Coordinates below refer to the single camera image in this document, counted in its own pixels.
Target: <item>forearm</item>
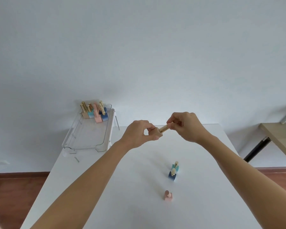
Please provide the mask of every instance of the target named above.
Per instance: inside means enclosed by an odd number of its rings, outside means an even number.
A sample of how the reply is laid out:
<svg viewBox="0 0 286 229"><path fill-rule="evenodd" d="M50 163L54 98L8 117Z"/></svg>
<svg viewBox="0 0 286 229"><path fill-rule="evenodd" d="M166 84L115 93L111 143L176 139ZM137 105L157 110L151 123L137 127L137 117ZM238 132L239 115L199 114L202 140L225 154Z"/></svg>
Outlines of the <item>forearm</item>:
<svg viewBox="0 0 286 229"><path fill-rule="evenodd" d="M127 151L122 143L114 143L53 202L32 229L83 228L116 166Z"/></svg>
<svg viewBox="0 0 286 229"><path fill-rule="evenodd" d="M263 228L286 228L286 191L253 168L218 138L200 143L248 205Z"/></svg>

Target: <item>wooden table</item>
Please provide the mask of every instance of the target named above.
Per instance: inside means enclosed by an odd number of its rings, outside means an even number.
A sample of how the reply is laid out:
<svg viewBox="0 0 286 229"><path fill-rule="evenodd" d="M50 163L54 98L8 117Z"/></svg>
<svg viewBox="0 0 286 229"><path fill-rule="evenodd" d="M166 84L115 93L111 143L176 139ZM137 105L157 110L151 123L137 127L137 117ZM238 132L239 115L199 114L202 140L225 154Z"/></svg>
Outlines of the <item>wooden table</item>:
<svg viewBox="0 0 286 229"><path fill-rule="evenodd" d="M286 123L261 123L259 128L265 132L266 137L251 150L244 160L249 162L271 141L286 155Z"/></svg>
<svg viewBox="0 0 286 229"><path fill-rule="evenodd" d="M126 127L114 127L112 142ZM220 125L205 125L236 153ZM30 228L53 201L104 153L81 150L58 157L21 229ZM168 178L179 161L175 181ZM165 190L173 201L163 200ZM118 164L84 228L261 228L213 157L175 131L129 151Z"/></svg>

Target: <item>white table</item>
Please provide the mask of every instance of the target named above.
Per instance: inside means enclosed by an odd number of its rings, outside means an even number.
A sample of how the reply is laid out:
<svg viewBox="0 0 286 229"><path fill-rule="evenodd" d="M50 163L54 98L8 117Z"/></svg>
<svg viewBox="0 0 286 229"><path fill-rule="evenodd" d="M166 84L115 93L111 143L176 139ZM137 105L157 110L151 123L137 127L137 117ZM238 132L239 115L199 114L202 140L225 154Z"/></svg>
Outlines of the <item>white table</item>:
<svg viewBox="0 0 286 229"><path fill-rule="evenodd" d="M236 153L220 125L205 128ZM121 138L125 129L118 131L114 127L112 142ZM78 163L61 153L21 229L30 228L102 155L85 151L85 155L76 156ZM172 181L168 173L175 161L180 167ZM173 193L173 202L163 200L165 190ZM158 141L147 142L126 154L84 228L261 227L212 156L198 144L168 130Z"/></svg>

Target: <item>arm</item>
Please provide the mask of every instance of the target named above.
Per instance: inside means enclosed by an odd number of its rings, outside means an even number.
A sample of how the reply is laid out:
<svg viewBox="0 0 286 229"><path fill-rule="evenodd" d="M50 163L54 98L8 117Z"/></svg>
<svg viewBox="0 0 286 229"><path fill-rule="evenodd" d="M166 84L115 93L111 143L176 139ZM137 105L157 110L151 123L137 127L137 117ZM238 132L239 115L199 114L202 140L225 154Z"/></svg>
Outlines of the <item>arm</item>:
<svg viewBox="0 0 286 229"><path fill-rule="evenodd" d="M167 121L185 140L204 147L264 228L286 228L286 191L253 168L217 137L211 135L194 113L173 113Z"/></svg>
<svg viewBox="0 0 286 229"><path fill-rule="evenodd" d="M123 156L147 141L159 139L144 135L145 129L154 128L148 121L130 124L123 137L57 198L31 229L83 228Z"/></svg>

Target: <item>clear plastic tray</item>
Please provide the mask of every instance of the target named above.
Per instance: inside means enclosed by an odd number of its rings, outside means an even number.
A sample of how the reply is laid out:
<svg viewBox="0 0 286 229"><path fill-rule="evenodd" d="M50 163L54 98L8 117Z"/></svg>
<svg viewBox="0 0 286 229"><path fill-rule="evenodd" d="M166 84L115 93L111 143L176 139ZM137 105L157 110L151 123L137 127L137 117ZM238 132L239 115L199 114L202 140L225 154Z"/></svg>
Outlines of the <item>clear plastic tray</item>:
<svg viewBox="0 0 286 229"><path fill-rule="evenodd" d="M71 154L82 149L96 149L98 152L108 150L116 114L111 104L104 104L104 107L107 108L109 119L102 123L96 123L94 118L84 119L80 111L62 143L63 148Z"/></svg>

